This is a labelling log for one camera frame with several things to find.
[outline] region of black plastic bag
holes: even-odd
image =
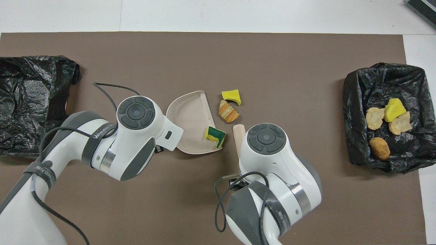
[[[63,57],[0,57],[0,155],[34,155],[44,133],[67,118],[79,65]]]
[[[412,129],[398,136],[385,121],[371,130],[365,120],[368,108],[384,108],[391,98],[399,98],[410,112]],[[385,63],[358,69],[347,75],[342,99],[351,163],[403,174],[436,163],[435,115],[423,69]],[[387,160],[371,152],[368,142],[374,137],[388,143],[391,155]]]

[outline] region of robot control button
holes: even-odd
[[[118,113],[120,114],[124,114],[126,113],[127,107],[129,107],[129,105],[131,105],[133,103],[133,101],[131,99],[127,99],[125,100],[118,108]]]
[[[271,124],[269,126],[270,129],[274,130],[277,133],[277,136],[280,138],[285,137],[285,132],[283,132],[283,130],[279,127],[277,127],[276,125]]]
[[[258,150],[258,151],[262,151],[263,150],[263,146],[255,137],[250,137],[249,139],[250,145]]]
[[[257,134],[257,139],[260,143],[269,145],[276,140],[276,134],[271,129],[261,129]]]
[[[284,145],[285,145],[285,141],[278,139],[274,142],[274,144],[267,146],[266,151],[268,153],[279,152],[283,148]]]
[[[173,132],[168,131],[168,132],[167,132],[167,135],[165,136],[165,139],[169,140],[170,137],[171,137],[171,134],[172,134],[172,133],[173,133]]]
[[[145,116],[145,109],[142,105],[135,104],[127,110],[127,115],[130,119],[139,120]]]
[[[149,126],[153,121],[153,116],[154,116],[154,112],[148,111],[147,114],[145,115],[145,118],[141,120],[141,125],[144,127]]]
[[[256,125],[256,126],[252,127],[252,128],[248,131],[248,133],[250,133],[250,134],[256,134],[259,130],[266,128],[266,126],[267,126],[267,124],[265,124],[265,123],[258,124],[258,125]]]
[[[151,102],[149,99],[142,97],[142,96],[137,96],[135,98],[135,101],[139,104],[144,105],[146,108],[152,108],[153,107],[153,102]]]
[[[128,117],[124,116],[121,118],[121,122],[124,123],[126,126],[129,126],[131,128],[137,128],[138,123],[130,120]]]

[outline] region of fake potato chip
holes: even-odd
[[[366,111],[366,124],[369,129],[376,130],[381,127],[383,117],[385,116],[385,109],[371,107]]]
[[[389,130],[395,135],[400,135],[401,132],[410,129],[412,129],[412,126],[410,126],[410,112],[400,115],[389,123]]]

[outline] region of yellow sponge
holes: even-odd
[[[225,100],[231,100],[236,102],[238,105],[241,105],[241,97],[239,96],[239,90],[231,90],[231,91],[222,91],[222,98]]]
[[[209,126],[208,128],[206,128],[204,138],[210,141],[217,142],[217,148],[221,148],[222,143],[224,142],[225,135],[225,132]]]
[[[385,121],[392,122],[397,116],[406,113],[406,109],[398,98],[389,99],[385,106]]]

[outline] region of black cable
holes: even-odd
[[[263,232],[263,215],[265,214],[266,209],[266,202],[263,201],[262,207],[260,209],[260,216],[259,216],[259,233],[260,233],[260,241],[263,245],[268,245],[268,240],[265,237],[265,233]]]
[[[245,178],[245,177],[247,177],[247,176],[249,176],[249,175],[253,175],[253,174],[256,174],[256,175],[259,175],[260,177],[262,177],[263,179],[264,179],[264,181],[265,181],[265,185],[266,185],[266,187],[269,187],[269,183],[268,183],[268,179],[266,178],[266,176],[264,175],[264,174],[262,174],[262,173],[260,173],[260,172],[256,172],[256,171],[253,171],[253,172],[248,172],[248,173],[246,173],[246,174],[244,174],[244,175],[242,175],[241,177],[239,177],[238,179],[236,179],[228,188],[227,188],[227,190],[224,192],[224,194],[220,197],[219,196],[219,194],[218,194],[218,191],[217,191],[217,184],[219,183],[219,182],[221,182],[221,180],[222,180],[222,178],[220,178],[219,180],[217,180],[217,182],[215,183],[215,194],[216,194],[216,196],[217,196],[217,198],[218,198],[218,205],[217,205],[217,207],[216,207],[216,209],[215,209],[215,228],[217,229],[217,231],[219,231],[219,232],[224,232],[225,231],[225,228],[226,228],[226,225],[227,225],[227,220],[226,220],[226,218],[225,218],[225,211],[224,211],[224,206],[222,205],[222,201],[224,200],[224,197],[227,195],[227,193],[231,190],[231,189],[233,189],[233,187],[240,181],[240,180],[242,180],[243,178]],[[224,217],[224,227],[223,227],[223,229],[220,229],[219,227],[218,227],[218,221],[217,221],[217,216],[218,216],[218,209],[219,209],[219,207],[221,206],[221,209],[222,209],[222,212],[223,212],[223,217]]]
[[[113,101],[112,97],[110,97],[110,95],[109,95],[109,94],[108,94],[108,93],[107,93],[107,92],[106,92],[102,87],[100,87],[100,85],[101,85],[101,86],[116,87],[116,88],[124,88],[124,89],[130,90],[130,91],[136,93],[137,95],[141,95],[141,94],[139,94],[136,90],[134,90],[134,89],[132,89],[132,88],[124,87],[124,86],[121,86],[121,85],[108,84],[108,83],[98,83],[98,82],[93,82],[92,85],[94,85],[94,86],[95,86],[96,88],[98,88],[98,89],[99,89],[99,90],[100,90],[104,95],[106,95],[106,97],[107,97],[107,98],[109,99],[109,101],[112,103],[112,106],[114,107],[115,111],[117,110],[117,106],[116,106],[115,102]],[[112,135],[117,131],[117,129],[118,129],[118,122],[116,122],[115,129],[112,130],[112,132],[110,132],[110,133],[106,134],[105,136],[103,136],[103,138],[106,139],[106,138],[112,136]]]
[[[112,103],[112,106],[114,107],[115,111],[116,111],[116,104],[113,101],[112,97],[110,97],[110,95],[104,90],[102,89],[102,87],[99,86],[98,83],[93,82],[92,85],[94,85],[96,88],[98,88],[104,95],[106,95],[106,97],[108,97],[108,99],[110,100],[110,102]]]
[[[99,82],[94,82],[92,84],[97,84],[97,85],[100,85],[100,86],[109,86],[109,87],[123,88],[123,89],[127,89],[127,90],[130,90],[130,91],[134,92],[136,95],[141,95],[136,90],[134,90],[132,88],[124,87],[124,86],[121,86],[121,85],[108,84],[108,83],[99,83]]]
[[[112,103],[112,105],[113,105],[113,107],[114,107],[114,109],[115,109],[115,111],[117,110],[117,106],[116,106],[116,104],[115,104],[115,102],[113,101],[113,99],[110,97],[110,95],[104,90],[104,89],[102,89],[101,87],[100,87],[100,85],[101,86],[111,86],[111,87],[117,87],[117,88],[124,88],[124,89],[127,89],[127,90],[130,90],[130,91],[132,91],[132,92],[134,92],[134,93],[136,93],[137,95],[140,95],[137,91],[135,91],[135,90],[133,90],[133,89],[131,89],[131,88],[128,88],[128,87],[124,87],[124,86],[120,86],[120,85],[113,85],[113,84],[105,84],[105,83],[92,83],[95,87],[97,87],[104,95],[106,95],[106,97],[110,100],[110,102]],[[103,138],[107,138],[107,137],[110,137],[110,136],[112,136],[116,131],[117,131],[117,129],[118,129],[118,123],[116,124],[116,126],[115,126],[115,129],[113,129],[112,130],[112,132],[111,133],[109,133],[109,134],[107,134],[107,135],[105,135]],[[81,130],[79,130],[79,129],[75,129],[75,128],[70,128],[70,127],[57,127],[57,128],[53,128],[53,129],[51,129],[50,131],[48,131],[43,137],[42,137],[42,139],[41,139],[41,143],[40,143],[40,145],[39,145],[39,148],[38,148],[38,150],[39,150],[39,158],[40,158],[40,160],[42,161],[42,160],[44,160],[45,159],[45,156],[44,156],[44,148],[45,148],[45,142],[47,141],[47,138],[51,135],[51,134],[53,134],[53,132],[57,132],[57,131],[59,131],[59,130],[70,130],[70,131],[73,131],[73,132],[77,132],[77,133],[80,133],[80,134],[82,134],[82,135],[85,135],[85,136],[87,136],[87,137],[91,137],[91,135],[90,134],[88,134],[88,133],[85,133],[85,132],[83,132],[83,131],[81,131]],[[54,216],[56,216],[57,218],[59,218],[60,220],[62,220],[63,222],[65,222],[65,223],[67,223],[68,225],[70,225],[71,227],[73,227],[82,237],[83,237],[83,239],[85,240],[85,242],[86,242],[86,244],[87,245],[89,245],[89,240],[88,240],[88,238],[86,237],[86,235],[81,231],[81,229],[77,226],[77,225],[75,225],[73,222],[71,222],[71,221],[69,221],[67,218],[65,218],[65,217],[63,217],[62,215],[60,215],[59,213],[57,213],[56,211],[54,211],[53,209],[51,209],[49,206],[47,206],[39,197],[38,197],[38,195],[36,194],[36,191],[35,191],[35,179],[34,179],[34,176],[35,176],[35,174],[32,176],[32,196],[33,196],[33,198],[35,199],[35,201],[42,207],[42,208],[44,208],[45,210],[47,210],[48,212],[50,212],[51,214],[53,214]]]
[[[42,139],[41,139],[41,143],[39,144],[39,157],[40,157],[40,160],[42,161],[42,160],[44,160],[45,159],[45,156],[44,156],[44,148],[45,148],[45,142],[47,141],[47,138],[53,133],[53,132],[56,132],[56,131],[58,131],[58,130],[70,130],[70,131],[74,131],[74,132],[78,132],[78,133],[80,133],[80,134],[83,134],[83,135],[85,135],[85,136],[87,136],[87,137],[91,137],[91,135],[90,134],[88,134],[88,133],[85,133],[85,132],[83,132],[83,131],[81,131],[81,130],[78,130],[78,129],[75,129],[75,128],[69,128],[69,127],[57,127],[57,128],[54,128],[54,129],[51,129],[50,131],[48,131],[43,137],[42,137]]]
[[[32,188],[34,189],[34,182],[35,182],[35,175],[33,174],[32,176]],[[38,195],[36,195],[36,191],[32,190],[32,196],[35,199],[35,201],[45,210],[47,210],[48,212],[50,212],[52,215],[56,216],[57,218],[59,218],[60,220],[62,220],[63,222],[67,223],[68,225],[70,225],[71,227],[73,227],[84,239],[84,241],[86,242],[86,245],[89,245],[89,240],[86,237],[86,235],[83,233],[83,231],[77,226],[75,225],[73,222],[69,221],[67,218],[65,218],[64,216],[60,215],[58,212],[54,211],[51,207],[47,206],[47,204],[45,204],[39,197]]]

